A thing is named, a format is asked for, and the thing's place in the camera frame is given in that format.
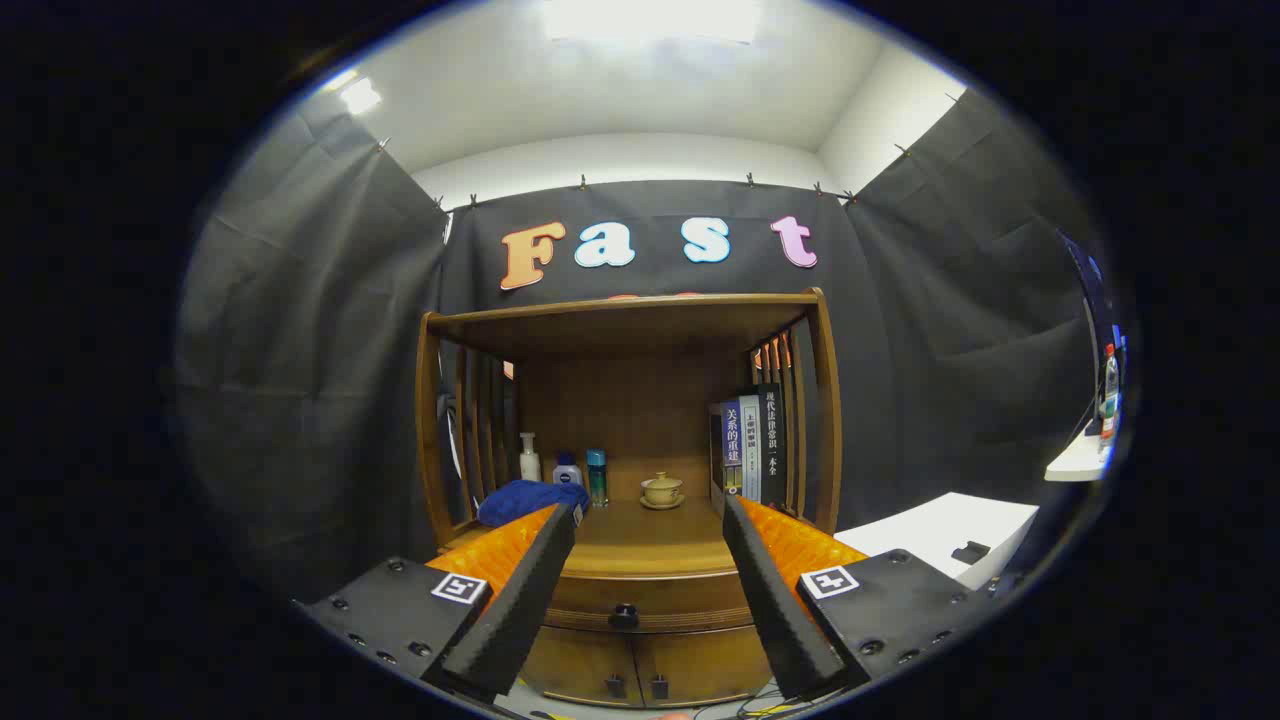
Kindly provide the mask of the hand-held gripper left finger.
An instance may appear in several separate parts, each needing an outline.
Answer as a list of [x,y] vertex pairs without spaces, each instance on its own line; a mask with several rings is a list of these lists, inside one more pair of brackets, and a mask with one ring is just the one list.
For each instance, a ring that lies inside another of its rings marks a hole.
[[577,515],[554,503],[430,562],[389,557],[294,609],[413,685],[490,703],[509,693],[538,638]]

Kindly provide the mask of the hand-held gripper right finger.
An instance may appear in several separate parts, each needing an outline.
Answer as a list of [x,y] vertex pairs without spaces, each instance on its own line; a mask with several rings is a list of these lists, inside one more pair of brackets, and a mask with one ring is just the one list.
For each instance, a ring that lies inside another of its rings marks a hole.
[[733,496],[724,542],[780,693],[817,700],[943,652],[995,609],[906,550],[869,556]]

